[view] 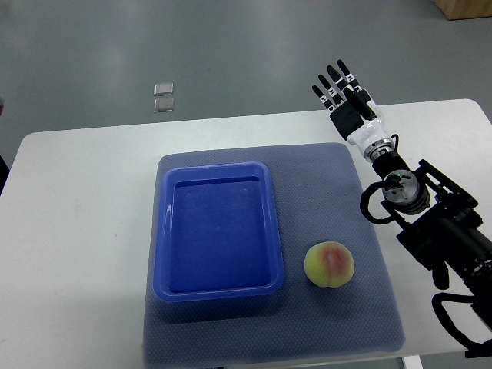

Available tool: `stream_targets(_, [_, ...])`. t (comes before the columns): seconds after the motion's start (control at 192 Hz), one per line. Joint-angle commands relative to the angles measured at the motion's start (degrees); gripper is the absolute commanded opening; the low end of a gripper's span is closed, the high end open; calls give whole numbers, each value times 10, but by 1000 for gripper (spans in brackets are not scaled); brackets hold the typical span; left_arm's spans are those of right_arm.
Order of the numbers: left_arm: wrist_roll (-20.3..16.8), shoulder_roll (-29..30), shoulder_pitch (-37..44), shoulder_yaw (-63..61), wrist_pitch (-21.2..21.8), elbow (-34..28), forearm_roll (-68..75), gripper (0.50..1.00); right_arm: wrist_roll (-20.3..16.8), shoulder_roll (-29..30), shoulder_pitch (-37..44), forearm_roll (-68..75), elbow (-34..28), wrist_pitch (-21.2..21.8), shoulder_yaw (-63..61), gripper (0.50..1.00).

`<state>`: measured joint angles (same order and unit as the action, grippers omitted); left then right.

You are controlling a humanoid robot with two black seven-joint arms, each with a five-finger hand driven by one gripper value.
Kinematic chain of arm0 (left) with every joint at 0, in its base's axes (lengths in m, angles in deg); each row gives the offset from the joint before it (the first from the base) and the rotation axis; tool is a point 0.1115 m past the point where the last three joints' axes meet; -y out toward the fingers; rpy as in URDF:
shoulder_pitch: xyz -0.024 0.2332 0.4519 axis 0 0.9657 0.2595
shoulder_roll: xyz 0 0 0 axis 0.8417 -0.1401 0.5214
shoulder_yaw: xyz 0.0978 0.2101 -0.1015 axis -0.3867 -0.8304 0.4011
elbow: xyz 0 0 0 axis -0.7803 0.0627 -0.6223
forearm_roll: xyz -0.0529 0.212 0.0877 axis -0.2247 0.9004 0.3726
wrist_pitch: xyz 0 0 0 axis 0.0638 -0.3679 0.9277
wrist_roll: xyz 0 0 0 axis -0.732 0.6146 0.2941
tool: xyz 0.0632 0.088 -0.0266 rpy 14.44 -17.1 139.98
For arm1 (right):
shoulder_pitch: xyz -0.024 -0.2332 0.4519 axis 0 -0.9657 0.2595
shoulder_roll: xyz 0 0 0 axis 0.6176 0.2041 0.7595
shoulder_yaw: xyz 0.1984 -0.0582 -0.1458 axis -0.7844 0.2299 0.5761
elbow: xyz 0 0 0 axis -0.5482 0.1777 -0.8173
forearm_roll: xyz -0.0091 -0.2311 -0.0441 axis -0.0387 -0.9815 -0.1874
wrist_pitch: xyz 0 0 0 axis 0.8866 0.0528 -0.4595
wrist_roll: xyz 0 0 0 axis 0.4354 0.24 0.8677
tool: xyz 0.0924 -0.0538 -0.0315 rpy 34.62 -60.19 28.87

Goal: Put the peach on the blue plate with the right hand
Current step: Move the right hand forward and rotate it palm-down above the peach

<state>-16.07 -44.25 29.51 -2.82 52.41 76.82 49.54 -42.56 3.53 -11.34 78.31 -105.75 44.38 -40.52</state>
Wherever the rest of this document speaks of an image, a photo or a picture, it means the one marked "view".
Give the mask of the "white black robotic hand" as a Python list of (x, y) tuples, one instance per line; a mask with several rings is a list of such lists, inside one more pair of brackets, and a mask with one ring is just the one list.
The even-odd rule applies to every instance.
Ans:
[(328, 65), (327, 75), (319, 74), (318, 81), (321, 84), (312, 85), (312, 91), (338, 134), (357, 147), (366, 161), (397, 150), (397, 138), (385, 131), (381, 110), (342, 60)]

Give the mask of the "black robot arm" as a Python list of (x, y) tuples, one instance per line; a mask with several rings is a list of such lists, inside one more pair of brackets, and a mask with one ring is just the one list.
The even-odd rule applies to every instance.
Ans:
[(469, 304), (491, 326), (491, 241), (478, 229), (477, 201), (425, 160), (411, 170), (396, 151), (381, 149), (370, 161), (380, 181), (361, 195), (362, 215), (373, 224), (401, 227), (398, 241), (439, 289), (432, 308), (443, 328), (465, 347), (467, 358), (489, 357), (491, 342), (472, 341), (444, 306)]

